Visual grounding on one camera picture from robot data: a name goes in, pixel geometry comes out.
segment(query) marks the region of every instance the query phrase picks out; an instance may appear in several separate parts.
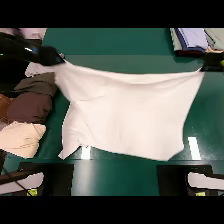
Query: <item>brown cloth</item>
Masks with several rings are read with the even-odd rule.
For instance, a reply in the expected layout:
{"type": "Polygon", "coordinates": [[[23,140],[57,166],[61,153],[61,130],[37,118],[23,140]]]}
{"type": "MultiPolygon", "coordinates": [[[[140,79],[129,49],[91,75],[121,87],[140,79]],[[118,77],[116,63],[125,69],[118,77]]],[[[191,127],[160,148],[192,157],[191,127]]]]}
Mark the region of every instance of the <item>brown cloth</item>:
{"type": "Polygon", "coordinates": [[[52,109],[51,96],[39,93],[22,93],[8,109],[9,121],[44,124],[52,109]]]}
{"type": "Polygon", "coordinates": [[[26,78],[14,88],[16,93],[32,92],[54,96],[57,86],[54,83],[54,72],[48,72],[26,78]]]}
{"type": "Polygon", "coordinates": [[[12,103],[12,99],[0,94],[0,122],[8,124],[7,110],[12,103]]]}

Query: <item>folded blue cloth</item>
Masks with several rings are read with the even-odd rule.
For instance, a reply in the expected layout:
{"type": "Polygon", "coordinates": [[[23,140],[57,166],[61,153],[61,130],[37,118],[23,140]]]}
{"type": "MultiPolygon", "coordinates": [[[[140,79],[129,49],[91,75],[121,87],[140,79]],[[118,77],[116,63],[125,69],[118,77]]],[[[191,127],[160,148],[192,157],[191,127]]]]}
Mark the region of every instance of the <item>folded blue cloth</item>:
{"type": "Polygon", "coordinates": [[[178,28],[178,30],[187,47],[201,47],[205,50],[208,48],[208,41],[203,28],[178,28]]]}
{"type": "Polygon", "coordinates": [[[200,51],[202,53],[205,53],[205,49],[202,48],[202,47],[199,47],[199,46],[198,47],[188,47],[186,42],[185,42],[185,40],[184,40],[184,38],[183,38],[183,36],[182,36],[182,34],[181,34],[181,32],[179,31],[179,29],[178,28],[174,28],[174,30],[176,32],[176,35],[177,35],[179,41],[180,41],[180,44],[182,46],[182,50],[183,51],[192,51],[192,50],[194,50],[194,51],[200,51]]]}

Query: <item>table surface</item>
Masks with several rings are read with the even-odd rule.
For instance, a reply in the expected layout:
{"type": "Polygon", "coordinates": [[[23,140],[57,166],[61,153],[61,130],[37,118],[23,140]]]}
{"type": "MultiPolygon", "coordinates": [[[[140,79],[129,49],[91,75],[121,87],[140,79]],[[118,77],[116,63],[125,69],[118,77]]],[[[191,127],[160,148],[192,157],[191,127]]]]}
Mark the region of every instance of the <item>table surface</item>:
{"type": "MultiPolygon", "coordinates": [[[[169,29],[49,28],[44,45],[56,47],[73,64],[122,73],[195,71],[201,59],[175,57],[169,29]]],[[[82,149],[62,161],[61,126],[69,102],[58,91],[47,131],[35,158],[8,154],[5,168],[19,162],[64,162],[75,165],[72,195],[158,195],[156,165],[211,164],[224,174],[224,76],[206,73],[184,125],[184,150],[168,162],[159,162],[92,148],[91,160],[82,160],[82,149]],[[193,160],[188,137],[197,139],[201,160],[193,160]]]]}

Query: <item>green tabletop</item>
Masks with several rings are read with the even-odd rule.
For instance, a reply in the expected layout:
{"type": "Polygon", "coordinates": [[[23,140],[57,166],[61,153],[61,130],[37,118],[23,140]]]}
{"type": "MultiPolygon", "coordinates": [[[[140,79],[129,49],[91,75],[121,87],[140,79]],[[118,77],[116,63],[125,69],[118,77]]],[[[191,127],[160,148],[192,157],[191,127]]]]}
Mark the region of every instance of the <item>green tabletop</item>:
{"type": "MultiPolygon", "coordinates": [[[[48,29],[44,44],[56,47],[73,64],[105,71],[171,73],[202,66],[200,59],[175,57],[167,28],[55,28],[48,29]]],[[[222,73],[205,74],[184,125],[184,150],[168,162],[95,148],[91,160],[81,160],[81,149],[64,161],[59,159],[61,126],[69,102],[58,91],[35,158],[24,160],[8,154],[5,167],[15,170],[21,161],[74,163],[72,195],[158,195],[157,164],[211,164],[214,173],[224,174],[223,86],[222,73]],[[192,158],[189,137],[196,138],[201,160],[192,158]]]]}

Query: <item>stack of folded clothes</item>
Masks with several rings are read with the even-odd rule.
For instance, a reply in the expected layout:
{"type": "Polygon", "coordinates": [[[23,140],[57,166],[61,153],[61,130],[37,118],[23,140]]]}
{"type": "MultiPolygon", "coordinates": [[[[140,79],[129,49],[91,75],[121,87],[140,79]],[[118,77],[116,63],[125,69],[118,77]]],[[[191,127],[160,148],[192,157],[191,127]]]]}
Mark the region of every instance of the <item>stack of folded clothes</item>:
{"type": "Polygon", "coordinates": [[[170,28],[177,55],[200,57],[224,49],[223,28],[170,28]]]}
{"type": "Polygon", "coordinates": [[[0,131],[0,149],[24,158],[36,154],[57,91],[54,79],[54,72],[37,74],[21,80],[15,87],[19,96],[7,110],[11,124],[0,131]]]}

